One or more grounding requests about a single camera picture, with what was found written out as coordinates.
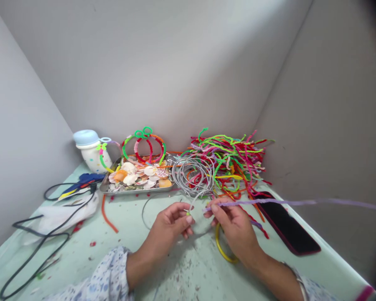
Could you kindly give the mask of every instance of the white wall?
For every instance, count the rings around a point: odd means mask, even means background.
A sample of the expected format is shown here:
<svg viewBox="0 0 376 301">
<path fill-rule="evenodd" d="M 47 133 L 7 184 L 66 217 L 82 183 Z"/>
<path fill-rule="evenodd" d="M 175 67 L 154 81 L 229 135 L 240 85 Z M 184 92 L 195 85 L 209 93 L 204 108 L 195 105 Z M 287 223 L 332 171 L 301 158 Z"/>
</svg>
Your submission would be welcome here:
<svg viewBox="0 0 376 301">
<path fill-rule="evenodd" d="M 0 245 L 80 163 L 72 132 L 0 17 Z"/>
<path fill-rule="evenodd" d="M 285 198 L 376 204 L 376 19 L 362 1 L 315 0 L 256 127 Z M 376 286 L 376 212 L 295 208 Z"/>
<path fill-rule="evenodd" d="M 206 126 L 250 132 L 310 3 L 0 0 L 0 14 L 73 131 L 148 125 L 176 151 Z"/>
</svg>

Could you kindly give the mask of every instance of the black power cord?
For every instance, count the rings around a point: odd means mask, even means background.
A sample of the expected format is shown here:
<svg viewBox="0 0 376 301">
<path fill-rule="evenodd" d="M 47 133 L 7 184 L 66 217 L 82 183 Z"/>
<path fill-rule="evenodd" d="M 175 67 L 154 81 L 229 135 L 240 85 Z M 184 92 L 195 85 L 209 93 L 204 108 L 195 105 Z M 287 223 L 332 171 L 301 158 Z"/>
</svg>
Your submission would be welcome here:
<svg viewBox="0 0 376 301">
<path fill-rule="evenodd" d="M 93 183 L 86 183 L 87 186 L 90 186 L 90 185 L 93 185 L 93 184 L 99 184 L 101 182 L 100 181 L 95 181 Z M 52 190 L 53 188 L 55 187 L 59 187 L 59 186 L 62 186 L 62 185 L 75 185 L 75 184 L 79 184 L 79 185 L 83 185 L 81 183 L 61 183 L 61 184 L 56 184 L 56 185 L 53 185 L 52 187 L 49 187 L 46 189 L 46 191 L 43 193 L 43 198 L 46 200 L 46 201 L 57 201 L 59 197 L 56 197 L 56 198 L 52 198 L 50 199 L 48 196 L 47 196 L 47 193 Z M 85 192 L 82 192 L 82 193 L 79 193 L 79 194 L 73 194 L 72 196 L 76 196 L 76 195 L 81 195 L 81 194 L 84 194 Z"/>
<path fill-rule="evenodd" d="M 54 187 L 57 187 L 57 186 L 60 186 L 60 185 L 66 185 L 66 184 L 75 184 L 75 183 L 62 183 L 62 184 L 58 184 L 58 185 L 54 185 L 52 187 L 50 187 L 48 190 L 45 191 L 45 194 L 44 194 L 44 197 L 45 199 L 46 198 L 46 193 L 54 188 Z M 56 233 L 54 234 L 58 229 L 60 229 L 61 227 L 63 227 L 66 223 L 68 223 L 68 221 L 80 210 L 82 209 L 83 207 L 85 207 L 94 197 L 94 193 L 96 191 L 96 188 L 97 188 L 97 185 L 96 183 L 91 183 L 89 184 L 90 186 L 90 192 L 91 192 L 91 197 L 88 201 L 86 201 L 85 203 L 81 204 L 81 205 L 77 205 L 77 206 L 80 206 L 77 210 L 75 210 L 68 218 L 65 222 L 63 222 L 60 226 L 58 226 L 57 228 L 53 229 L 52 231 L 50 231 L 48 234 L 42 234 L 42 233 L 39 233 L 31 228 L 27 228 L 27 227 L 24 227 L 22 226 L 21 224 L 22 223 L 25 223 L 25 222 L 28 222 L 28 221 L 31 221 L 31 220 L 34 220 L 34 219 L 38 219 L 38 218 L 41 218 L 43 215 L 39 215 L 39 216 L 36 216 L 36 217 L 32 217 L 30 219 L 24 219 L 22 221 L 19 221 L 19 222 L 15 222 L 13 224 L 13 227 L 17 228 L 17 229 L 22 229 L 22 230 L 25 230 L 27 232 L 30 232 L 30 233 L 33 233 L 39 237 L 43 237 L 43 239 L 40 241 L 40 243 L 38 244 L 38 246 L 36 247 L 36 249 L 33 251 L 33 253 L 29 256 L 29 258 L 19 267 L 19 269 L 10 277 L 10 279 L 5 283 L 5 285 L 3 286 L 3 288 L 1 289 L 0 291 L 0 299 L 1 300 L 7 300 L 8 298 L 11 298 L 12 296 L 14 296 L 15 294 L 19 293 L 24 287 L 26 287 L 39 273 L 43 272 L 45 269 L 47 269 L 48 267 L 46 268 L 43 268 L 46 263 L 50 260 L 50 258 L 52 258 L 67 242 L 68 240 L 70 239 L 70 234 L 67 233 L 67 232 L 62 232 L 62 233 Z M 39 249 L 41 248 L 41 246 L 45 243 L 46 239 L 48 239 L 49 237 L 56 237 L 56 236 L 65 236 L 65 240 L 63 241 L 63 243 L 52 253 L 50 254 L 49 257 L 46 258 L 46 260 L 40 265 L 40 267 L 36 270 L 35 273 L 33 273 L 33 275 L 23 284 L 21 285 L 19 288 L 17 288 L 15 291 L 13 291 L 10 295 L 8 296 L 5 296 L 4 295 L 4 292 L 6 290 L 6 288 L 8 287 L 8 285 L 11 283 L 11 281 L 13 281 L 13 279 L 19 274 L 19 272 L 30 262 L 30 260 L 35 256 L 35 254 L 39 251 Z"/>
</svg>

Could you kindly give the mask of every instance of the floral patterned sleeve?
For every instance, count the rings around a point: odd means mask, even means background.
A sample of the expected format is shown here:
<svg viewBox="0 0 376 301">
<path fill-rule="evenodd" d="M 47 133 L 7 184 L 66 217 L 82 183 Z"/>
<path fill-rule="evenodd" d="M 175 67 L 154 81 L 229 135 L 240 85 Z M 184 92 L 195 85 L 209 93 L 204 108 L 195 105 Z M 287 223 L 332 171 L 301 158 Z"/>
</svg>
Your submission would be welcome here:
<svg viewBox="0 0 376 301">
<path fill-rule="evenodd" d="M 67 286 L 61 293 L 49 295 L 43 300 L 134 301 L 125 270 L 129 253 L 123 246 L 112 249 L 96 267 L 92 277 L 77 285 Z"/>
<path fill-rule="evenodd" d="M 339 301 L 334 295 L 330 294 L 330 292 L 324 286 L 321 286 L 313 280 L 301 276 L 296 269 L 290 267 L 286 263 L 284 264 L 296 275 L 297 281 L 301 287 L 304 301 Z"/>
</svg>

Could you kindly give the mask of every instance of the light blue bottle cap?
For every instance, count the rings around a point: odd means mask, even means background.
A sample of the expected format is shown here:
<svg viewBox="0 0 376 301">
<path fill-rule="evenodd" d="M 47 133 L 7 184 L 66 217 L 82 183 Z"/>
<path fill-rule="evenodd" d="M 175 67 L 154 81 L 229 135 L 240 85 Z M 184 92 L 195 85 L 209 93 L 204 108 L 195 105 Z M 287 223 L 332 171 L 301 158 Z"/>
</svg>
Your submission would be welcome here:
<svg viewBox="0 0 376 301">
<path fill-rule="evenodd" d="M 81 130 L 74 133 L 74 141 L 79 146 L 89 145 L 99 140 L 99 136 L 94 130 Z"/>
</svg>

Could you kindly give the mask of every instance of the white plastic bag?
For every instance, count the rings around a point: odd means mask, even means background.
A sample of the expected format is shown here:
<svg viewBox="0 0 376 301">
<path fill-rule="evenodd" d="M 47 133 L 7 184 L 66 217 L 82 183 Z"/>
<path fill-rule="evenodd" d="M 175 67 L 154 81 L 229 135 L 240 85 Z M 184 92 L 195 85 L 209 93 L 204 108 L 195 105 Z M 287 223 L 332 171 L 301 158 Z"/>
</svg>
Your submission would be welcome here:
<svg viewBox="0 0 376 301">
<path fill-rule="evenodd" d="M 62 226 L 54 233 L 62 233 L 66 231 L 68 228 L 74 226 L 75 224 L 79 223 L 84 219 L 90 218 L 95 214 L 97 205 L 99 203 L 99 197 L 96 192 L 94 193 L 92 200 L 88 204 L 84 205 L 91 197 L 92 195 L 88 194 L 80 199 L 67 202 L 62 206 L 39 207 L 36 211 L 36 214 L 43 214 L 43 217 L 35 220 L 35 222 L 30 226 L 30 228 L 41 234 L 48 234 L 55 228 L 60 226 L 62 223 L 64 223 L 71 216 L 71 214 L 73 214 L 78 208 L 80 208 L 80 206 L 65 207 L 64 205 L 80 204 L 81 206 L 83 206 L 83 208 L 78 210 L 78 212 L 64 226 Z M 23 245 L 30 245 L 34 242 L 39 241 L 40 239 L 42 238 L 27 232 L 23 236 L 21 243 Z"/>
</svg>

